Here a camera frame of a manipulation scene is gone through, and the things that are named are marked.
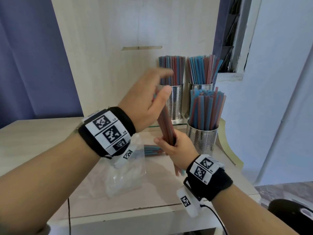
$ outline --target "yellow curved edge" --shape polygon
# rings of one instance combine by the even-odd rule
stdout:
[[[242,170],[244,167],[243,161],[241,161],[239,157],[236,156],[227,142],[225,124],[226,121],[221,118],[218,126],[216,145],[226,154],[226,156],[235,164],[236,167]]]

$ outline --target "perforated metal cup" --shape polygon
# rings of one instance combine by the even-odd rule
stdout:
[[[211,84],[206,84],[206,85],[197,85],[197,84],[192,84],[192,83],[188,83],[188,108],[187,108],[187,112],[185,113],[185,118],[188,119],[189,118],[189,114],[190,114],[190,104],[191,104],[191,98],[190,98],[190,90],[194,90],[194,89],[206,89],[206,90],[212,90],[213,89],[213,83]]]
[[[172,122],[182,120],[182,88],[183,85],[172,86],[172,93],[166,102]]]
[[[217,129],[211,131],[198,130],[187,124],[186,134],[194,144],[198,154],[212,156],[213,147],[217,137]]]

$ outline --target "table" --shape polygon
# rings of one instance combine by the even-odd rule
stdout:
[[[0,175],[63,141],[81,122],[80,117],[16,121],[0,130]],[[144,144],[154,144],[159,128],[141,132]],[[225,164],[234,184],[260,201],[256,189],[218,148],[213,157]],[[176,196],[185,177],[176,177],[166,155],[146,158],[147,180],[141,188],[109,199],[81,198],[80,187],[70,196],[72,234],[172,234],[211,227],[219,222],[210,210],[191,219]],[[51,234],[68,234],[68,206],[50,219]]]

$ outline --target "plastic bag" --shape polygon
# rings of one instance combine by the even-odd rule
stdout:
[[[114,164],[120,158],[101,158],[77,188],[79,198],[109,198],[139,189],[146,179],[144,145],[139,134],[131,137],[130,146],[135,148],[127,162],[120,168]]]

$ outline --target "person's right arm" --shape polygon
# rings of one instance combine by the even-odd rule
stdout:
[[[186,170],[199,154],[185,133],[175,132],[177,140],[174,147],[162,138],[155,138],[154,142],[171,157],[174,164]],[[219,192],[212,204],[231,235],[298,234],[235,185]]]

